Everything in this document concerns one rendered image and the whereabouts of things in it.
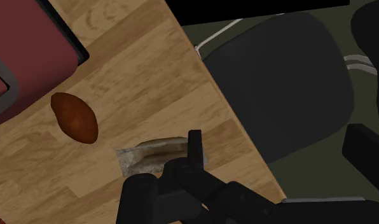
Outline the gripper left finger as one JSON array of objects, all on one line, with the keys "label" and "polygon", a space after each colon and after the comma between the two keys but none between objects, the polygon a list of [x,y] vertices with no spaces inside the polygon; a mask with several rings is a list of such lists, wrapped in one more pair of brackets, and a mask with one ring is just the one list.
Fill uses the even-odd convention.
[{"label": "gripper left finger", "polygon": [[153,224],[153,204],[158,195],[157,177],[135,174],[122,186],[116,224]]}]

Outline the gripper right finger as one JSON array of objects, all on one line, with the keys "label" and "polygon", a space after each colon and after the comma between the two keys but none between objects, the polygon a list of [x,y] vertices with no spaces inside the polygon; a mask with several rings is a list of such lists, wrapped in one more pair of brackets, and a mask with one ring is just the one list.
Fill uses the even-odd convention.
[{"label": "gripper right finger", "polygon": [[188,132],[188,155],[173,180],[196,199],[166,212],[165,223],[182,224],[379,224],[379,202],[372,200],[294,200],[275,204],[244,185],[225,183],[203,168],[202,133]]}]

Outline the grey beige flat slab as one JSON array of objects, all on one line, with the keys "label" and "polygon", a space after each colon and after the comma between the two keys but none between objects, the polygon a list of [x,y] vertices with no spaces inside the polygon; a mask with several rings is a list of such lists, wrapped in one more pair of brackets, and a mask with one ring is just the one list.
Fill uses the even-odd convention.
[{"label": "grey beige flat slab", "polygon": [[187,156],[187,137],[168,137],[142,142],[133,148],[116,150],[124,177],[163,172],[169,160]]}]

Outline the brown oval potato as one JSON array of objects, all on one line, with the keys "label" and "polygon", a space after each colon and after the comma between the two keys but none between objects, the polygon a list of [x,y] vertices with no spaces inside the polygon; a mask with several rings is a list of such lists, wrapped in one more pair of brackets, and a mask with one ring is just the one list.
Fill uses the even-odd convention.
[{"label": "brown oval potato", "polygon": [[97,118],[85,101],[72,94],[56,92],[51,96],[50,105],[63,133],[80,143],[96,142],[99,135]]}]

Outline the light wooden table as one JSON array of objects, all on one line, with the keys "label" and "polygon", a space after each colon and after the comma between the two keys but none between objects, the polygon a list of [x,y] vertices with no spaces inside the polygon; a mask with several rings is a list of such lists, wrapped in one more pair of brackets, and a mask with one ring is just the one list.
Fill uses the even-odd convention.
[{"label": "light wooden table", "polygon": [[115,224],[124,181],[115,151],[191,129],[202,131],[213,175],[285,197],[165,0],[50,1],[90,54],[57,90],[89,104],[99,137],[67,137],[49,95],[0,125],[6,224]]}]

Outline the black office chair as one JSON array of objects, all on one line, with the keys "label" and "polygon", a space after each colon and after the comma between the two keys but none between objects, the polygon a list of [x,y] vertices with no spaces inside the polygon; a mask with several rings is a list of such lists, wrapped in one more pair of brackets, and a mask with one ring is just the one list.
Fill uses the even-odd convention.
[{"label": "black office chair", "polygon": [[376,193],[379,0],[258,17],[203,62],[289,198]]}]

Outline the dark red robot stand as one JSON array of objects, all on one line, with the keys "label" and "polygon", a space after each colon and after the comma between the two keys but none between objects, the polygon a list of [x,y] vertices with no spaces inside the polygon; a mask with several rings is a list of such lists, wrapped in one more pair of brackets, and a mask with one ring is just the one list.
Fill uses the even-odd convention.
[{"label": "dark red robot stand", "polygon": [[68,79],[89,57],[49,0],[0,0],[0,124]]}]

